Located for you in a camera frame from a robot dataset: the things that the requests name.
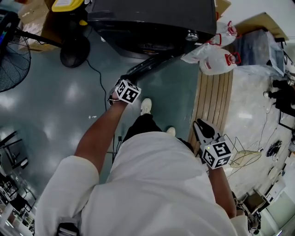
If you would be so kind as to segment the large cardboard sheet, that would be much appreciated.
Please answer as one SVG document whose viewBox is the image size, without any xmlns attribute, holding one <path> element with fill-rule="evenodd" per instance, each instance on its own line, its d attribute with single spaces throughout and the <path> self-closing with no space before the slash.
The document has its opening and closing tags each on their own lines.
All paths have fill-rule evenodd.
<svg viewBox="0 0 295 236">
<path fill-rule="evenodd" d="M 256 30 L 266 30 L 269 31 L 274 38 L 283 38 L 285 41 L 289 40 L 283 30 L 266 12 L 260 13 L 236 24 L 235 28 L 238 33 L 237 38 Z"/>
</svg>

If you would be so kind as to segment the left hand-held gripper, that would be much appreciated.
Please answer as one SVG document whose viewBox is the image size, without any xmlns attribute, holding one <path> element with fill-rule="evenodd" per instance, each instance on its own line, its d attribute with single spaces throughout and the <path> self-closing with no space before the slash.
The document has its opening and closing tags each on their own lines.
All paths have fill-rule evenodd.
<svg viewBox="0 0 295 236">
<path fill-rule="evenodd" d="M 129 75 L 122 75 L 111 89 L 107 101 L 111 106 L 117 101 L 133 104 L 141 91 L 141 88 L 136 86 L 135 82 L 131 82 Z"/>
</svg>

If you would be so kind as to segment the black pedestal fan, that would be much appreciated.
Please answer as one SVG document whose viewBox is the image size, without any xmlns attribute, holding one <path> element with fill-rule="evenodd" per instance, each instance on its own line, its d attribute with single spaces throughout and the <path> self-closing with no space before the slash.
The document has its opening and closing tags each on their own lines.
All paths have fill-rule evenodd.
<svg viewBox="0 0 295 236">
<path fill-rule="evenodd" d="M 68 68 L 76 68 L 86 61 L 90 52 L 87 37 L 72 35 L 63 43 L 18 28 L 20 19 L 15 12 L 0 9 L 0 93 L 19 85 L 31 66 L 29 39 L 60 48 L 60 61 Z"/>
</svg>

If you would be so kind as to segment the black bin with yellow lid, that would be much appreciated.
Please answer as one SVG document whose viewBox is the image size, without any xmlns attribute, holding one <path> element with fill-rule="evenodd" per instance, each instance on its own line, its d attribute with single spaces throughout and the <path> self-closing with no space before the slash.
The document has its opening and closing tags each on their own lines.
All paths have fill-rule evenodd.
<svg viewBox="0 0 295 236">
<path fill-rule="evenodd" d="M 93 0 L 55 0 L 51 10 L 69 16 L 81 26 L 88 25 L 87 12 L 85 8 Z"/>
</svg>

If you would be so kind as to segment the person's right forearm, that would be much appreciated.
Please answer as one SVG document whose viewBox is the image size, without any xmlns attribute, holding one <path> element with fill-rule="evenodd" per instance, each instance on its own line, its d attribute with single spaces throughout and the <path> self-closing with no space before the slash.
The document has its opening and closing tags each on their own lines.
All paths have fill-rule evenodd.
<svg viewBox="0 0 295 236">
<path fill-rule="evenodd" d="M 225 210 L 229 218 L 236 217 L 236 204 L 224 169 L 209 168 L 208 173 L 216 203 Z"/>
</svg>

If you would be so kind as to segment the person's left white shoe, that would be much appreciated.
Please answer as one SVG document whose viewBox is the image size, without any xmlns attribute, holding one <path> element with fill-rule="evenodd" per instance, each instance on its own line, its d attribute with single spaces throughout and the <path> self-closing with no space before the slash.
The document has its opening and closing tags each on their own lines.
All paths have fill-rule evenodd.
<svg viewBox="0 0 295 236">
<path fill-rule="evenodd" d="M 141 116 L 145 114 L 151 114 L 152 101 L 150 98 L 145 98 L 141 103 Z"/>
</svg>

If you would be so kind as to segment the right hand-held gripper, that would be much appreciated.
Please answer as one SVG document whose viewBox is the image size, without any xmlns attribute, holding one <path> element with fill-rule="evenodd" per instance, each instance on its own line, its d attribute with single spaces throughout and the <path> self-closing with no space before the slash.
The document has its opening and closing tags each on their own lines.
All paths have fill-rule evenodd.
<svg viewBox="0 0 295 236">
<path fill-rule="evenodd" d="M 207 164 L 211 169 L 228 164 L 232 152 L 222 132 L 215 125 L 199 118 L 193 122 L 193 130 L 200 143 L 199 156 L 202 163 Z"/>
</svg>

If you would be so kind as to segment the person's left forearm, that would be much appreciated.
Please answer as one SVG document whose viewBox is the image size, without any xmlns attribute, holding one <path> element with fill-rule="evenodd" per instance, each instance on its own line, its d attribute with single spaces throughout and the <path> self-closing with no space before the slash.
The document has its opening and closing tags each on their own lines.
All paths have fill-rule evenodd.
<svg viewBox="0 0 295 236">
<path fill-rule="evenodd" d="M 105 156 L 127 103 L 116 101 L 103 113 L 81 138 L 75 156 L 90 161 L 101 172 Z"/>
</svg>

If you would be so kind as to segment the person's black trousers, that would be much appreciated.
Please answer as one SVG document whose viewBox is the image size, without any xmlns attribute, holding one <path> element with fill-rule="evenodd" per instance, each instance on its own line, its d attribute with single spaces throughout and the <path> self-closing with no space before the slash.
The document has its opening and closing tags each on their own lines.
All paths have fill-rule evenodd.
<svg viewBox="0 0 295 236">
<path fill-rule="evenodd" d="M 162 130 L 157 126 L 153 120 L 152 114 L 140 115 L 132 126 L 129 127 L 123 142 L 127 141 L 131 137 L 147 132 L 162 132 Z"/>
</svg>

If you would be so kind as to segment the black metal stand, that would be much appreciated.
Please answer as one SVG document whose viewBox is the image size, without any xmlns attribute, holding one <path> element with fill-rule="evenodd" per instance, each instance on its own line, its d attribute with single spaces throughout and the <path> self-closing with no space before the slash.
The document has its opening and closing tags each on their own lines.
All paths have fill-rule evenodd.
<svg viewBox="0 0 295 236">
<path fill-rule="evenodd" d="M 278 124 L 284 128 L 295 132 L 294 128 L 291 128 L 281 123 L 282 114 L 287 114 L 295 118 L 295 85 L 292 85 L 289 80 L 271 80 L 271 86 L 277 88 L 278 91 L 265 91 L 263 96 L 269 99 L 275 99 L 275 107 L 279 110 Z"/>
</svg>

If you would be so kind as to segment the plastic-wrapped bulky item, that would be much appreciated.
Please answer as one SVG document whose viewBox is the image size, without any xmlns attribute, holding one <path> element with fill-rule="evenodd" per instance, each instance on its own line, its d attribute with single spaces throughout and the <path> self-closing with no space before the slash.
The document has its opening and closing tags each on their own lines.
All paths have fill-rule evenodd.
<svg viewBox="0 0 295 236">
<path fill-rule="evenodd" d="M 263 29 L 236 39 L 234 49 L 241 62 L 237 69 L 258 76 L 284 76 L 284 52 L 269 31 Z"/>
</svg>

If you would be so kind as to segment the person's white shirt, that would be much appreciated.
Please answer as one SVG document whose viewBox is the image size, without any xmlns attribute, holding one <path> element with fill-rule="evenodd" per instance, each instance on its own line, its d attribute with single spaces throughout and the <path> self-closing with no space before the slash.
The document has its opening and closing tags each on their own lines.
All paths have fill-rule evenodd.
<svg viewBox="0 0 295 236">
<path fill-rule="evenodd" d="M 248 236 L 245 216 L 229 218 L 202 164 L 164 132 L 125 141 L 108 180 L 77 156 L 63 159 L 37 204 L 36 236 L 55 236 L 77 218 L 82 236 Z"/>
</svg>

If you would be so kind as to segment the slatted wooden board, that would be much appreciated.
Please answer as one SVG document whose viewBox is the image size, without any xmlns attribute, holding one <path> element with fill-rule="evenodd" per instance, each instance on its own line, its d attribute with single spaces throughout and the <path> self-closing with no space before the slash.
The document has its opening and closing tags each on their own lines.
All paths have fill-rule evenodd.
<svg viewBox="0 0 295 236">
<path fill-rule="evenodd" d="M 190 124 L 188 142 L 195 156 L 198 156 L 200 143 L 197 141 L 193 122 L 201 118 L 224 131 L 232 90 L 233 71 L 220 75 L 208 76 L 201 71 L 198 73 L 195 103 Z"/>
</svg>

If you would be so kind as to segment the small cardboard sheet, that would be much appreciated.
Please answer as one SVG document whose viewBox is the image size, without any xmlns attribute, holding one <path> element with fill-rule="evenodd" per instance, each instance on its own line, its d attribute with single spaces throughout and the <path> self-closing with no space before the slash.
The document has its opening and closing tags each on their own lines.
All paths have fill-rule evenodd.
<svg viewBox="0 0 295 236">
<path fill-rule="evenodd" d="M 214 0 L 216 19 L 220 19 L 222 14 L 230 7 L 231 2 L 228 0 Z"/>
</svg>

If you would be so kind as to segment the low cardboard box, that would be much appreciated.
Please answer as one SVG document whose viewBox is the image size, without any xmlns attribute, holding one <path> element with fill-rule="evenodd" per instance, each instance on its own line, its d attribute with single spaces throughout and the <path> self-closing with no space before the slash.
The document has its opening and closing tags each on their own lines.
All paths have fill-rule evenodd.
<svg viewBox="0 0 295 236">
<path fill-rule="evenodd" d="M 18 11 L 23 31 L 61 43 L 67 20 L 52 11 L 55 0 L 28 0 Z"/>
</svg>

